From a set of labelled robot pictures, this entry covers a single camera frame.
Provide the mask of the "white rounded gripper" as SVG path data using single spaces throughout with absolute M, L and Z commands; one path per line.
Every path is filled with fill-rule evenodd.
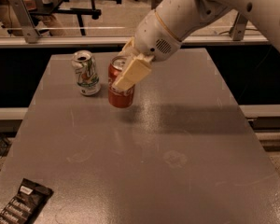
M 150 74 L 153 59 L 165 61 L 180 47 L 181 42 L 168 32 L 158 13 L 150 10 L 136 28 L 134 37 L 111 62 L 119 70 L 112 87 L 116 91 L 128 90 Z M 133 55 L 134 48 L 140 52 L 139 55 Z

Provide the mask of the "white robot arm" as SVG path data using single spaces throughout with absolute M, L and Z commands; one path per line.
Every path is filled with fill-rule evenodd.
M 280 0 L 162 0 L 119 53 L 127 61 L 113 87 L 128 90 L 151 72 L 153 62 L 167 60 L 190 34 L 233 9 L 280 52 Z

